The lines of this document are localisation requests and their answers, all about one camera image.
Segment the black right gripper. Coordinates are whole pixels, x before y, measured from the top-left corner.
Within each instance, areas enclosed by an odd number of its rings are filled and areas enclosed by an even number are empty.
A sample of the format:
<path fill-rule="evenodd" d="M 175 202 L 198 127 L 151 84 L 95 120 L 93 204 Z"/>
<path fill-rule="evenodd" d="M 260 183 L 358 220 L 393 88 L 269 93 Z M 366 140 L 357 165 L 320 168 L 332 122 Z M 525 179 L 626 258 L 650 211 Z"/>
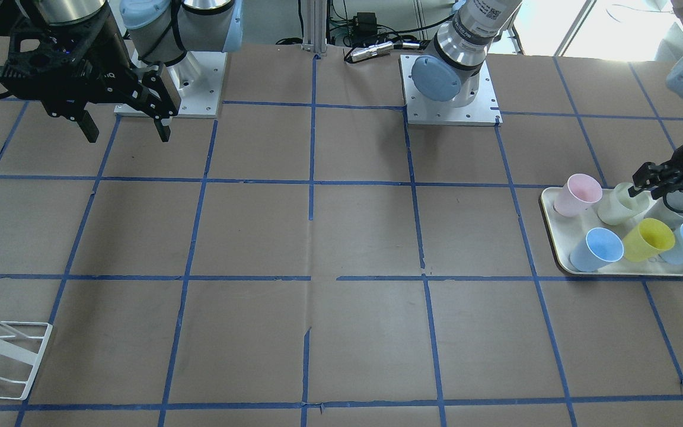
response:
<path fill-rule="evenodd" d="M 162 142 L 178 116 L 178 87 L 167 69 L 137 69 L 108 6 L 22 6 L 10 34 L 0 83 L 49 114 L 76 119 L 89 143 L 100 131 L 87 103 L 127 103 L 154 119 Z"/>

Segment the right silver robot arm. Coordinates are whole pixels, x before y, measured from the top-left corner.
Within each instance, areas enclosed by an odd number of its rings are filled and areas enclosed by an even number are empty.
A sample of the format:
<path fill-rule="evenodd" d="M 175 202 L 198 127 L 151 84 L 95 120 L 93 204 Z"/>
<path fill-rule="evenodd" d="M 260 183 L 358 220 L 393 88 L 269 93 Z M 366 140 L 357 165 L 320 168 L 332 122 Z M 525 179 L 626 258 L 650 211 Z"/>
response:
<path fill-rule="evenodd" d="M 154 121 L 169 140 L 182 90 L 194 84 L 175 70 L 193 52 L 240 48 L 238 1 L 122 1 L 135 44 L 132 60 L 106 1 L 19 1 L 0 83 L 18 99 L 38 101 L 55 118 L 76 122 L 90 143 L 98 129 L 87 104 L 125 104 Z"/>

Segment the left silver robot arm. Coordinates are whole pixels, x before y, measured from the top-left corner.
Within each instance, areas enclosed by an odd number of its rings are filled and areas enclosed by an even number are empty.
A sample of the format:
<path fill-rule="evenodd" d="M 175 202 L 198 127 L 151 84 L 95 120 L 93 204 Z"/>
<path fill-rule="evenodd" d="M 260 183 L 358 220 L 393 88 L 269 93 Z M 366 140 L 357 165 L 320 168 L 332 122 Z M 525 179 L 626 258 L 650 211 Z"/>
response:
<path fill-rule="evenodd" d="M 518 1 L 466 1 L 439 26 L 433 40 L 419 56 L 410 78 L 429 100 L 447 103 L 469 99 L 475 90 L 491 41 L 519 9 Z M 683 28 L 683 1 L 671 3 Z M 683 56 L 666 78 L 666 86 L 683 99 Z M 653 199 L 683 192 L 683 144 L 667 162 L 646 162 L 633 176 L 629 194 L 644 191 Z"/>

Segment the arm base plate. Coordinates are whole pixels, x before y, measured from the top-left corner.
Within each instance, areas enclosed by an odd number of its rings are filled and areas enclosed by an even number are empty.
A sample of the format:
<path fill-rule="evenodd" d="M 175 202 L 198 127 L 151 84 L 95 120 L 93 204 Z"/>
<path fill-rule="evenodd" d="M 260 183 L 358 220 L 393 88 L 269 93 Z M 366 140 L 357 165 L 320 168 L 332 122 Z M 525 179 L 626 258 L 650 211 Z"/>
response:
<path fill-rule="evenodd" d="M 495 126 L 503 122 L 490 70 L 483 65 L 478 75 L 478 90 L 472 101 L 456 106 L 455 101 L 431 100 L 416 88 L 410 70 L 417 56 L 401 55 L 402 92 L 406 100 L 407 121 L 412 125 L 474 125 Z"/>
<path fill-rule="evenodd" d="M 189 51 L 181 62 L 167 68 L 181 97 L 179 117 L 217 117 L 227 59 L 227 52 Z"/>

